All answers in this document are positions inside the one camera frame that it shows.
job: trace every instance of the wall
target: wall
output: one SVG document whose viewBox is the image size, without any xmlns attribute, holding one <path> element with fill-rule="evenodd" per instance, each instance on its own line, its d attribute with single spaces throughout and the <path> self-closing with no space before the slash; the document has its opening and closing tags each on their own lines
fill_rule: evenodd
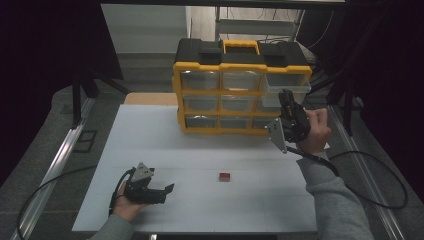
<svg viewBox="0 0 424 240">
<path fill-rule="evenodd" d="M 118 54 L 175 53 L 188 36 L 184 6 L 102 4 L 102 9 Z"/>
</svg>

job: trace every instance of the black curtain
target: black curtain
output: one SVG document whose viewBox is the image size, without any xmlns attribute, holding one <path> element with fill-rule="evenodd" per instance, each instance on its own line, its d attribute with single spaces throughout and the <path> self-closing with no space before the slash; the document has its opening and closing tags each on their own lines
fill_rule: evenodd
<svg viewBox="0 0 424 240">
<path fill-rule="evenodd" d="M 1 184 L 77 70 L 122 79 L 98 1 L 0 1 Z"/>
<path fill-rule="evenodd" d="M 394 1 L 371 37 L 357 69 L 361 116 L 424 201 L 424 6 Z"/>
</svg>

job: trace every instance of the person's arm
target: person's arm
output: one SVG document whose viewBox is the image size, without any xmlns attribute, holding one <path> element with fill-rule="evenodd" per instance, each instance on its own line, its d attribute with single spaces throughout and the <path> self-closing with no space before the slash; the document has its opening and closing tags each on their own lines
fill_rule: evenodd
<svg viewBox="0 0 424 240">
<path fill-rule="evenodd" d="M 327 109 L 306 111 L 311 124 L 307 139 L 298 147 L 307 153 L 327 159 L 324 146 L 330 137 Z M 374 239 L 361 202 L 343 179 L 336 177 L 326 166 L 303 158 L 297 161 L 306 181 L 306 190 L 314 196 L 320 240 Z"/>
<path fill-rule="evenodd" d="M 122 183 L 113 212 L 100 228 L 100 230 L 89 240 L 129 240 L 134 234 L 134 226 L 130 223 L 141 209 L 148 204 L 134 204 L 123 194 L 125 181 Z"/>
</svg>

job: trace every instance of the aluminum rail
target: aluminum rail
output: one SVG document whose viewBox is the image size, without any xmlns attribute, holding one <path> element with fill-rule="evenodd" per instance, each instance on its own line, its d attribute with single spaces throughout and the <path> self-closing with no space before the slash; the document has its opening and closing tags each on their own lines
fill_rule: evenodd
<svg viewBox="0 0 424 240">
<path fill-rule="evenodd" d="M 329 110 L 330 117 L 332 117 L 335 120 L 337 129 L 339 130 L 340 135 L 343 138 L 343 142 L 345 143 L 348 150 L 358 151 L 359 149 L 355 143 L 355 140 L 348 135 L 345 128 L 343 127 L 342 117 L 340 113 L 333 106 L 329 106 L 328 110 Z M 380 188 L 378 187 L 378 184 L 376 183 L 362 155 L 355 154 L 353 155 L 353 159 L 354 159 L 355 166 L 358 169 L 359 175 L 362 181 L 364 182 L 364 185 L 370 197 L 374 201 L 388 205 L 386 198 L 380 191 Z M 383 208 L 377 205 L 375 207 L 377 209 L 378 214 L 380 215 L 380 218 L 384 224 L 384 227 L 386 228 L 387 234 L 389 235 L 390 239 L 393 239 L 393 240 L 406 239 L 399 225 L 399 222 L 397 221 L 396 217 L 393 214 L 393 211 L 391 209 Z"/>
<path fill-rule="evenodd" d="M 300 23 L 302 22 L 303 14 L 305 13 L 305 10 L 297 11 L 296 13 L 296 19 L 293 22 L 293 29 L 290 34 L 290 38 L 288 42 L 294 42 L 297 32 L 299 31 Z"/>
<path fill-rule="evenodd" d="M 78 125 L 75 129 L 69 130 L 62 145 L 59 148 L 59 151 L 57 152 L 54 160 L 52 161 L 52 164 L 47 170 L 47 173 L 44 176 L 44 179 L 41 182 L 40 186 L 46 183 L 47 181 L 49 181 L 50 179 L 53 179 L 59 176 L 62 173 L 62 170 L 66 165 L 69 155 L 71 154 L 72 149 L 74 148 L 75 143 L 77 142 L 78 137 L 81 134 L 82 129 L 84 128 L 84 125 L 87 121 L 87 116 L 90 113 L 90 110 L 94 105 L 94 102 L 95 100 L 93 98 L 88 98 L 84 102 L 84 105 L 81 109 L 80 125 Z M 53 181 L 50 184 L 46 185 L 44 188 L 42 188 L 34 196 L 33 200 L 31 201 L 27 210 L 25 211 L 25 214 L 23 215 L 21 219 L 21 224 L 20 224 L 20 229 L 25 239 L 28 239 L 32 231 L 34 230 L 35 224 L 40 218 L 41 213 L 43 212 L 44 207 L 46 206 L 47 201 L 49 200 L 49 197 L 55 185 L 56 185 L 56 181 Z M 20 236 L 18 235 L 17 230 L 15 230 L 15 232 L 13 233 L 10 239 L 11 240 L 21 239 Z"/>
</svg>

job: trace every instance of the metal frame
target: metal frame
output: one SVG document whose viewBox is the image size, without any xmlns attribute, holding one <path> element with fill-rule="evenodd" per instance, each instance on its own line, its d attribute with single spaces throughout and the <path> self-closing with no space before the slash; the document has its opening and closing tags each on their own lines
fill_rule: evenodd
<svg viewBox="0 0 424 240">
<path fill-rule="evenodd" d="M 329 109 L 330 117 L 332 117 L 335 120 L 337 129 L 340 132 L 340 135 L 343 139 L 343 142 L 345 143 L 347 147 L 347 150 L 358 151 L 359 149 L 355 143 L 355 140 L 351 136 L 349 136 L 349 134 L 346 132 L 346 130 L 343 127 L 343 124 L 341 122 L 342 117 L 339 111 L 337 111 L 336 108 L 333 106 L 329 106 L 328 109 Z M 354 155 L 353 160 L 359 172 L 359 176 L 364 182 L 364 185 L 370 197 L 374 201 L 388 205 L 386 198 L 384 197 L 383 193 L 378 187 L 378 184 L 376 183 L 362 155 Z M 405 234 L 403 234 L 403 230 L 399 225 L 399 222 L 397 221 L 395 215 L 393 214 L 393 211 L 391 209 L 383 208 L 380 206 L 375 206 L 375 208 L 377 209 L 377 212 L 380 215 L 380 218 L 384 224 L 384 227 L 386 228 L 387 234 L 389 235 L 390 239 L 393 239 L 393 240 L 406 239 Z"/>
<path fill-rule="evenodd" d="M 49 181 L 50 179 L 53 179 L 59 176 L 62 173 L 62 170 L 66 165 L 69 155 L 71 154 L 72 149 L 74 148 L 78 140 L 78 137 L 81 134 L 82 129 L 84 128 L 84 125 L 87 121 L 87 116 L 90 113 L 90 110 L 94 105 L 94 102 L 95 100 L 92 98 L 88 98 L 85 101 L 81 111 L 80 124 L 75 129 L 69 130 L 52 164 L 50 165 L 49 170 L 44 176 L 44 179 L 41 182 L 40 186 L 46 183 L 47 181 Z M 56 182 L 53 181 L 52 183 L 46 185 L 43 189 L 41 189 L 37 193 L 37 195 L 35 195 L 34 199 L 28 206 L 27 210 L 25 211 L 25 214 L 23 215 L 21 219 L 21 224 L 20 224 L 20 229 L 25 238 L 28 238 L 31 235 L 32 231 L 34 230 L 35 224 L 40 218 L 41 213 L 43 212 L 44 207 L 46 206 L 47 201 L 55 185 L 56 185 Z M 13 233 L 10 239 L 20 240 L 20 237 L 17 234 L 17 230 L 15 230 L 15 232 Z"/>
<path fill-rule="evenodd" d="M 297 11 L 294 21 L 220 19 L 221 7 L 215 10 L 215 41 L 219 34 L 289 36 L 294 42 L 305 10 Z"/>
</svg>

